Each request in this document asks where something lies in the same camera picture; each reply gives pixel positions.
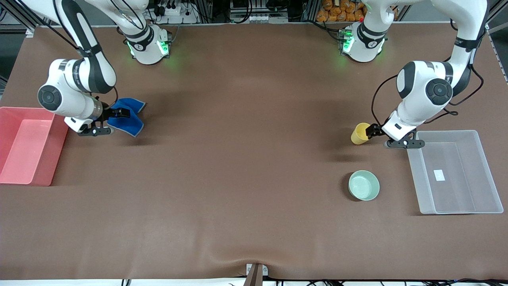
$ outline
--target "red plastic bin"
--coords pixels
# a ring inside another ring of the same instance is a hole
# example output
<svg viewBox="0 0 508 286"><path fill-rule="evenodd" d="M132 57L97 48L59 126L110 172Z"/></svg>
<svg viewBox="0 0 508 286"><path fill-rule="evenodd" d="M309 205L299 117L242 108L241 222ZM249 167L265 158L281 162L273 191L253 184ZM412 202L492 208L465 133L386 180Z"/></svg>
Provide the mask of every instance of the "red plastic bin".
<svg viewBox="0 0 508 286"><path fill-rule="evenodd" d="M0 107L0 184L51 185L67 130L43 108Z"/></svg>

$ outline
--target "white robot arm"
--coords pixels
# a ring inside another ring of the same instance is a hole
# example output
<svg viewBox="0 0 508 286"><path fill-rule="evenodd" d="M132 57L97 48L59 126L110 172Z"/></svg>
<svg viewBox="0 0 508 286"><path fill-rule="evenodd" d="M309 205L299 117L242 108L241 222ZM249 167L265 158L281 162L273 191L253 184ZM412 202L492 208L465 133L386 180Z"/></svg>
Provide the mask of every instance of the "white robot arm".
<svg viewBox="0 0 508 286"><path fill-rule="evenodd" d="M443 110L468 85L474 54L485 34L487 0L432 0L433 5L457 23L457 38L447 62L413 61L397 76L402 102L381 126L371 125L368 136L388 135L388 145L407 147L407 135Z"/></svg>
<svg viewBox="0 0 508 286"><path fill-rule="evenodd" d="M125 109L110 109L88 93L105 94L116 84L113 67L102 52L83 11L72 0L24 0L22 4L60 23L72 37L80 60L54 60L48 80L38 91L38 100L45 109L66 117L65 122L81 135L110 134L108 127L91 125L108 117L128 117Z"/></svg>
<svg viewBox="0 0 508 286"><path fill-rule="evenodd" d="M85 0L113 20L123 35L132 55L144 65L152 65L169 55L168 31L148 24L143 16L148 0Z"/></svg>
<svg viewBox="0 0 508 286"><path fill-rule="evenodd" d="M365 63L373 60L385 42L385 36L393 23L392 5L412 5L423 0L362 0L367 7L363 22L346 27L351 30L349 41L342 43L342 51L351 59Z"/></svg>

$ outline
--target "white label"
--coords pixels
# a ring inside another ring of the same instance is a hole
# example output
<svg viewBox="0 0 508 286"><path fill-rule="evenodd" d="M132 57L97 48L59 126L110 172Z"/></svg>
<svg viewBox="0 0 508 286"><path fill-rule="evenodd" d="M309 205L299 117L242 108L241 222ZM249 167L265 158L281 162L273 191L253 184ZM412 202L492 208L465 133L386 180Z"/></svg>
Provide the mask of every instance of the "white label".
<svg viewBox="0 0 508 286"><path fill-rule="evenodd" d="M443 174L443 170L434 170L434 176L436 176L436 181L444 181L445 175Z"/></svg>

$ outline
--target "black cable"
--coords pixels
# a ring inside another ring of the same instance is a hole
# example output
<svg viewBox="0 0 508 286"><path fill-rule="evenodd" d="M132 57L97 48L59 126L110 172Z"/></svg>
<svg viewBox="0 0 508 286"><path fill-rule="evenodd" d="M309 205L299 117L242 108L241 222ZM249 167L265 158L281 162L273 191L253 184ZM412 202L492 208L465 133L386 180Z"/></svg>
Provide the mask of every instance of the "black cable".
<svg viewBox="0 0 508 286"><path fill-rule="evenodd" d="M479 91L483 87L483 83L484 83L483 77L476 71L476 69L474 68L474 66L472 64L470 65L470 68L471 68L471 71L473 71L473 73L480 79L480 85L477 87L477 89L475 89L471 94L466 96L461 101L459 101L457 103L450 102L449 104L451 106L457 106L457 105L463 103L464 101L468 100L471 96L473 96L477 91Z"/></svg>
<svg viewBox="0 0 508 286"><path fill-rule="evenodd" d="M224 23L226 23L226 21L231 23L232 22L231 19L227 16L227 12L228 12L228 10L230 10L230 8L228 6L226 6L226 12L224 12L224 3L226 3L226 5L228 5L229 1L225 0L222 2L221 12L224 15Z"/></svg>
<svg viewBox="0 0 508 286"><path fill-rule="evenodd" d="M453 25L453 20L450 18L450 26L452 26L452 29L458 31L459 29L457 29L454 25Z"/></svg>
<svg viewBox="0 0 508 286"><path fill-rule="evenodd" d="M132 281L132 279L122 279L122 284L121 284L121 286L123 286L123 282L124 282L124 281L126 281L125 286L129 286L129 285L131 285L131 281Z"/></svg>
<svg viewBox="0 0 508 286"><path fill-rule="evenodd" d="M330 32L339 32L339 30L337 30L337 29L332 29L332 28L323 27L323 26L319 25L316 21L312 21L312 20L304 20L304 21L302 21L302 22L309 22L309 23L312 23L312 24L314 24L315 26L319 27L319 28L320 28L320 29L322 29L322 30L328 30L328 31L330 31Z"/></svg>
<svg viewBox="0 0 508 286"><path fill-rule="evenodd" d="M115 8L118 10L118 11L122 11L122 9L120 9L116 3L113 1L113 0L109 0L109 2L111 2L111 4L113 4L113 6L115 6ZM138 14L136 14L136 12L134 11L134 9L132 9L131 5L129 5L127 2L125 2L125 0L122 0L122 2L131 10L131 12L136 16L136 18L138 18L138 21L141 23L141 27L139 27L138 25L136 25L136 23L134 21L130 22L134 27L140 29L140 30L144 30L145 29L145 25L143 24L143 21L141 21L141 19L139 18Z"/></svg>
<svg viewBox="0 0 508 286"><path fill-rule="evenodd" d="M426 122L424 122L423 124L429 124L429 123L432 123L432 122L434 122L434 121L438 120L439 118L441 118L441 117L443 117L443 116L446 116L446 115L448 115L448 114L453 115L453 116L457 116L457 115L459 115L459 113L458 113L457 111L448 111L448 109L446 109L446 108L443 108L443 110L445 111L445 113L443 113L443 114L439 115L438 117L433 118L433 119L431 119L431 120L429 120L429 121L426 121ZM447 282L444 282L444 284L445 284L445 285L447 285L447 286L450 286L450 285L451 285L450 283L447 283Z"/></svg>
<svg viewBox="0 0 508 286"><path fill-rule="evenodd" d="M26 4L25 4L25 3L23 3L23 1L22 1L22 0L19 0L19 2L23 5L23 7L24 7L25 9L27 9L28 11L30 11L30 12L33 14L33 16L34 16L34 17L35 17L38 21L40 21L41 23L43 23L43 24L44 24L44 26L46 26L46 27L50 28L50 30L52 30L52 31L53 31L53 32L55 32L57 35L59 35L59 36L60 36L60 38L62 38L64 41L66 41L66 42L67 42L69 45L71 45L71 46L72 46L75 50L77 50L77 49L78 49L78 47L77 47L74 43L72 43L71 41L69 41L69 40L68 40L66 37L64 37L62 34L60 34L60 32L59 32L59 31L57 31L57 30L55 30L55 28L53 28L51 25L47 24L47 23L46 23L43 19L41 19L41 18L40 18L40 17L39 17L36 13L34 13L34 12L33 12L33 11L32 11L32 10L31 10L31 9L30 9L30 8L29 8Z"/></svg>
<svg viewBox="0 0 508 286"><path fill-rule="evenodd" d="M58 12L58 9L56 8L56 0L53 0L53 7L55 9L56 18L58 18L58 21L60 22L62 29L72 39L73 37L72 37L71 33L69 33L69 30L67 30L67 28L63 25L64 23L63 23L62 19L60 18L60 13Z"/></svg>
<svg viewBox="0 0 508 286"><path fill-rule="evenodd" d="M191 4L191 6L192 6L192 9L193 9L194 11L196 11L196 12L197 12L197 13L198 13L201 17L205 18L207 22L208 22L208 21L210 21L210 20L212 20L212 21L213 21L213 18L210 18L210 17L207 17L207 16L203 15L203 14L199 11L199 8L197 8L197 9L196 9L196 7L194 7L194 5L192 5L192 4Z"/></svg>
<svg viewBox="0 0 508 286"><path fill-rule="evenodd" d="M152 24L155 24L153 17L152 17L152 11L150 11L150 9L147 9L147 10L148 10L148 16L150 16L150 21L152 21Z"/></svg>
<svg viewBox="0 0 508 286"><path fill-rule="evenodd" d="M383 81L378 87L377 87L377 90L374 92L374 96L372 96L372 104L370 105L370 112L372 112L372 116L374 116L374 119L376 119L376 122L378 125L381 125L381 123L379 122L379 120L377 119L377 116L376 114L374 113L374 101L376 100L376 96L377 96L377 93L379 92L379 90L381 89L381 87L387 83L389 80L391 79L394 79L398 76L398 74L394 75L394 76L390 76L388 79L385 79L385 81Z"/></svg>
<svg viewBox="0 0 508 286"><path fill-rule="evenodd" d="M252 15L252 0L249 0L249 4L250 4L250 12L245 14L245 17L240 22L238 22L237 24L241 24L241 23L249 20L250 16Z"/></svg>
<svg viewBox="0 0 508 286"><path fill-rule="evenodd" d="M113 89L115 90L115 101L113 101L113 103L111 103L110 105L108 105L108 107L106 107L104 110L108 110L110 109L113 105L115 105L115 103L118 101L118 90L116 89L116 86L113 87ZM131 280L130 279L127 279L127 285L126 286L129 286L129 284L131 283Z"/></svg>
<svg viewBox="0 0 508 286"><path fill-rule="evenodd" d="M330 37L332 37L332 39L334 39L334 40L335 40L335 41L337 41L337 42L343 42L343 41L344 41L344 40L341 40L341 39L337 38L336 36L334 36L334 35L332 34L332 32L330 32L330 30L326 27L326 24L325 24L324 22L323 22L323 26L325 27L325 30L326 30L326 32L328 33L328 35L329 35Z"/></svg>

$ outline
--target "blue cloth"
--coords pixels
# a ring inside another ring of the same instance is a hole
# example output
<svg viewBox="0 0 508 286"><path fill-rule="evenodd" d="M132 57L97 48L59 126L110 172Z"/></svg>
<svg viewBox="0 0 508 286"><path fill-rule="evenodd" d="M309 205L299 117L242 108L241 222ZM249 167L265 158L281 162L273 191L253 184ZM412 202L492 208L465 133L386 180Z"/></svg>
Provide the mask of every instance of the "blue cloth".
<svg viewBox="0 0 508 286"><path fill-rule="evenodd" d="M134 99L134 98L120 98L118 101L113 104L111 108L126 108L131 111L131 117L118 117L118 118L109 118L108 125L122 130L132 137L138 136L139 132L143 130L145 126L141 119L137 116L139 112L145 107L145 102Z"/></svg>

